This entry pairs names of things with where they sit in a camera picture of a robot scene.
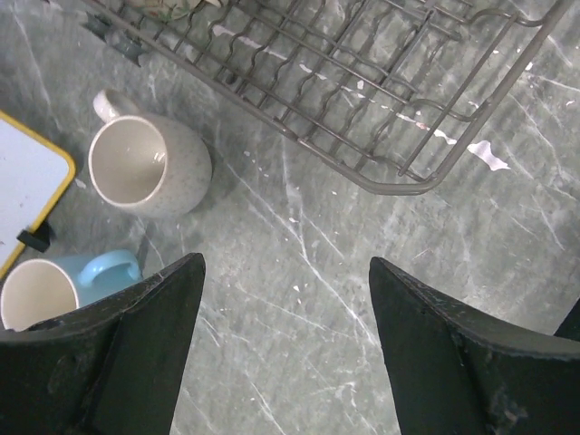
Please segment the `blue mug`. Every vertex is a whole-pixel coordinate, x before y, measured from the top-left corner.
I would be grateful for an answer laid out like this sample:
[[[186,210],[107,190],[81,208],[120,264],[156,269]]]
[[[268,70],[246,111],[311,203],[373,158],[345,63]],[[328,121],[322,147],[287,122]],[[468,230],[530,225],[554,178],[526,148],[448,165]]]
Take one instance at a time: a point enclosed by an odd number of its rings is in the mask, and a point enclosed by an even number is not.
[[[124,249],[99,256],[30,259],[18,265],[4,282],[1,320],[4,328],[20,332],[141,280],[136,256]]]

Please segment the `white speckled mug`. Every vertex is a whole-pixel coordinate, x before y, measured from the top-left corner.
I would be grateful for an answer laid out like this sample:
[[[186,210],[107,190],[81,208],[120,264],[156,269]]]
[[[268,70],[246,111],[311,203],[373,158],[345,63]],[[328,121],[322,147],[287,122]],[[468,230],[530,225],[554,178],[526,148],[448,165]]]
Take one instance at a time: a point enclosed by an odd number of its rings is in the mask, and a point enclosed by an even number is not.
[[[195,131],[143,111],[113,89],[99,91],[92,107],[104,125],[92,139],[87,163],[105,202],[143,218],[177,218],[203,200],[213,168]]]

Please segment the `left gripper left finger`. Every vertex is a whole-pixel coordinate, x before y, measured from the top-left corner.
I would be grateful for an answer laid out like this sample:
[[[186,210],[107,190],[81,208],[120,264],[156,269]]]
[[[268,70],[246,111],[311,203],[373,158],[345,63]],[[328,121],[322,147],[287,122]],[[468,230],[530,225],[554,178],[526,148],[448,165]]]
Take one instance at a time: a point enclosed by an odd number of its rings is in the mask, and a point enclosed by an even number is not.
[[[4,434],[167,434],[206,263],[187,254],[94,304],[1,333]]]

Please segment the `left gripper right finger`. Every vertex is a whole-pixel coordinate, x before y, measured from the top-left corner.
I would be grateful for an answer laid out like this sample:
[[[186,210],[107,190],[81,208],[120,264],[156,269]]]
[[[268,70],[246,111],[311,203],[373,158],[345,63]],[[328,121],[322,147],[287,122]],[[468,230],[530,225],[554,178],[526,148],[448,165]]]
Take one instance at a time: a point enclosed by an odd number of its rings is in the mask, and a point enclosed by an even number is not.
[[[579,311],[552,334],[500,320],[374,257],[369,286],[404,434],[576,434]]]

